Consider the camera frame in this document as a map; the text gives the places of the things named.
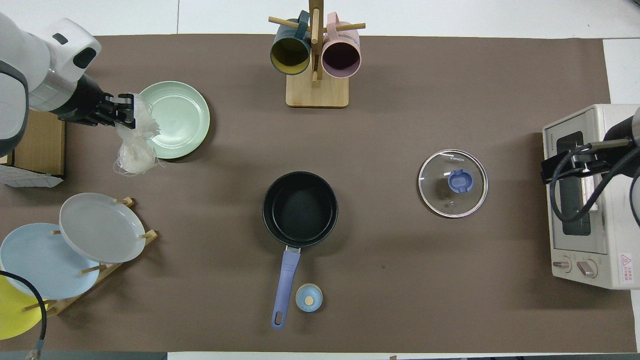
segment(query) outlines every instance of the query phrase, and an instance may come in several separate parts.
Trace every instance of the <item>saucepan handle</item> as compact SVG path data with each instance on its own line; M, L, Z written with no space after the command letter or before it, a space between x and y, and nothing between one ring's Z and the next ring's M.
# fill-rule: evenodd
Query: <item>saucepan handle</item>
M276 293L276 303L273 306L273 315L271 316L271 326L276 330L282 330L287 319L293 276L296 274L299 260L299 252L285 251L282 254L278 292Z

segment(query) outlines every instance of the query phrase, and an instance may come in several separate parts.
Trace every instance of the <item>dark teal mug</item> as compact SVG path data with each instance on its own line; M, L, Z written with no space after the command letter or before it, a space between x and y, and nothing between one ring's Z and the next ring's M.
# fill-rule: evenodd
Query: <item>dark teal mug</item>
M277 71L285 75L297 75L307 69L311 55L311 34L309 13L302 10L297 22L298 28L280 25L271 46L271 63Z

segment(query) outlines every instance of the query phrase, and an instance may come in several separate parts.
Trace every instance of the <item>oven window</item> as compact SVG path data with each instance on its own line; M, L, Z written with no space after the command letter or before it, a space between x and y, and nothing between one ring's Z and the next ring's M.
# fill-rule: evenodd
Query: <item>oven window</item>
M584 145L582 131L577 131L558 139L558 153ZM582 207L582 183L578 177L568 177L558 181L560 188L560 209L565 215L578 212ZM591 222L587 213L573 222L563 222L562 231L566 235L588 236L591 234Z

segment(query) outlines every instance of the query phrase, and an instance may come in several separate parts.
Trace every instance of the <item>yellow plate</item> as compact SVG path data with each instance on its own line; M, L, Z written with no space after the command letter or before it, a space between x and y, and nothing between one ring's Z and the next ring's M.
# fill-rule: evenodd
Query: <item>yellow plate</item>
M22 312L23 307L37 302L35 297L14 288L6 277L0 276L0 340L27 332L40 322L38 308Z

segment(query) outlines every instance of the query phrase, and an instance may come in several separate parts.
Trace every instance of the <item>black saucepan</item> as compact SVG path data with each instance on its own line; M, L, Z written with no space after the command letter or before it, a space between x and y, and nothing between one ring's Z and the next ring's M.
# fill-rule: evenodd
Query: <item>black saucepan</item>
M329 235L338 219L338 202L322 177L310 172L291 172L277 179L267 191L262 217L269 232L287 245L271 317L271 326L280 330L287 318L300 249Z

